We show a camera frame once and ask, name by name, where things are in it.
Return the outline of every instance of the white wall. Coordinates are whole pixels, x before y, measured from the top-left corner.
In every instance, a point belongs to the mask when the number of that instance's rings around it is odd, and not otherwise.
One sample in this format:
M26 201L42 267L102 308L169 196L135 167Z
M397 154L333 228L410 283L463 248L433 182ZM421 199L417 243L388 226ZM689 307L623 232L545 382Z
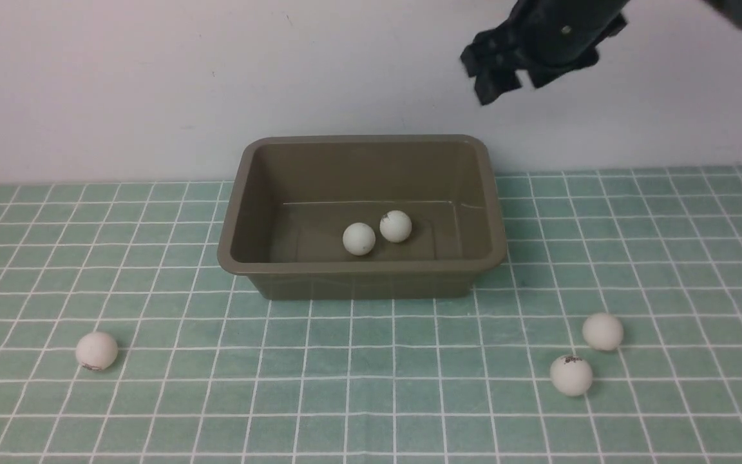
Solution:
M742 162L742 33L633 0L603 59L480 108L512 0L0 0L0 182L232 177L269 135L466 133L501 171Z

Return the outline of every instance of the plastic tub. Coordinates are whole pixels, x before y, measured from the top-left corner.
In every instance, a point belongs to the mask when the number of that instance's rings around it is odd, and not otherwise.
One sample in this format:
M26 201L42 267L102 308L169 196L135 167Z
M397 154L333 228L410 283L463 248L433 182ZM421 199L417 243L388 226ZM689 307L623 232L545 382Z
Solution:
M379 234L401 209L413 232ZM353 256L342 232L374 228ZM219 241L221 267L266 298L341 300L464 296L506 257L488 152L465 135L289 137L245 149Z

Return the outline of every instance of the ping pong ball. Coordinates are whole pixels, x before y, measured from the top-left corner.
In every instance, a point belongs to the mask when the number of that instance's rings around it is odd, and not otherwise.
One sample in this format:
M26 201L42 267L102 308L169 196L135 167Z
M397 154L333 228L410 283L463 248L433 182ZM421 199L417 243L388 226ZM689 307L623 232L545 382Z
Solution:
M107 369L118 354L116 340L105 332L92 332L76 344L76 360L89 371Z
M580 396L591 387L594 374L583 358L573 355L560 356L551 362L551 383L565 396Z
M593 349L613 351L623 341L623 324L609 313L593 314L583 323L583 340Z
M398 244L412 234L412 218L397 209L386 212L379 221L379 232L385 240Z
M342 244L351 255L367 255L374 248L375 243L377 243L377 235L368 224L356 222L342 232Z

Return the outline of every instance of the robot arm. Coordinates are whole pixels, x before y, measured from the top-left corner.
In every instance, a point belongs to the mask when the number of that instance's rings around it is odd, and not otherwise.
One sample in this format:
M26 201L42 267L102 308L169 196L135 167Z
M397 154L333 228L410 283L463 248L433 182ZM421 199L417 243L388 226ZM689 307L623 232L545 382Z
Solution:
M742 30L742 0L704 0ZM468 77L482 105L521 87L527 71L541 88L600 60L597 44L624 29L629 0L518 0L500 26L483 30L463 50Z

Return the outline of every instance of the green tiled mat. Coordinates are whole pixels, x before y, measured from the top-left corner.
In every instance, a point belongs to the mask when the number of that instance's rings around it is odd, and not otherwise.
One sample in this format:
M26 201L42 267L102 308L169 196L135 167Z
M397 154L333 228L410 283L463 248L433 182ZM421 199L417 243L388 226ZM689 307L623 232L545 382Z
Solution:
M742 166L497 184L471 296L274 303L217 267L228 182L0 187L0 464L742 464Z

